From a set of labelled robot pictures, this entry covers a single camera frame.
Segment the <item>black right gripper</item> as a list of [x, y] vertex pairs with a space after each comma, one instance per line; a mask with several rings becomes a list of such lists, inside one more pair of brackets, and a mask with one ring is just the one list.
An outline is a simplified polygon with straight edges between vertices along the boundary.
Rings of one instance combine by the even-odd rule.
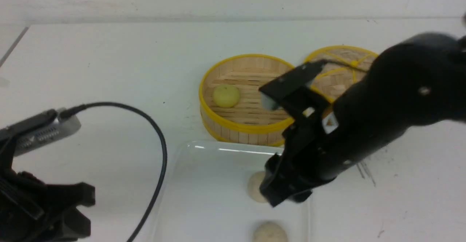
[[272, 87], [259, 89], [263, 105], [271, 110], [283, 108], [293, 118], [282, 136], [285, 140], [281, 154], [274, 154], [264, 165], [265, 177], [259, 191], [271, 207], [286, 200], [302, 203], [314, 188], [328, 184], [318, 175], [317, 159], [323, 153], [319, 141], [324, 138], [320, 114], [329, 101], [306, 87], [279, 90]]

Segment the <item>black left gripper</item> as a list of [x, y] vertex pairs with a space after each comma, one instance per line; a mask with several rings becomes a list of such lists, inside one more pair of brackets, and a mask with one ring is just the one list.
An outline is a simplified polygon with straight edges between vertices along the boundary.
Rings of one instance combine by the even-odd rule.
[[95, 187], [80, 182], [45, 184], [12, 169], [16, 140], [1, 140], [2, 242], [75, 242], [91, 235], [91, 221], [78, 206], [95, 205]]

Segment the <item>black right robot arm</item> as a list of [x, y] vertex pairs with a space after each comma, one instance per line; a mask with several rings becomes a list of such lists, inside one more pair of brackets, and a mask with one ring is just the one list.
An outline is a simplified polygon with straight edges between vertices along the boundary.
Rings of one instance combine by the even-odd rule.
[[266, 161], [258, 188], [272, 207], [304, 202], [410, 127], [465, 122], [465, 36], [413, 35], [380, 53], [333, 102], [310, 89], [328, 64], [351, 68], [305, 62], [259, 88], [266, 108], [293, 118], [282, 134], [284, 151]]

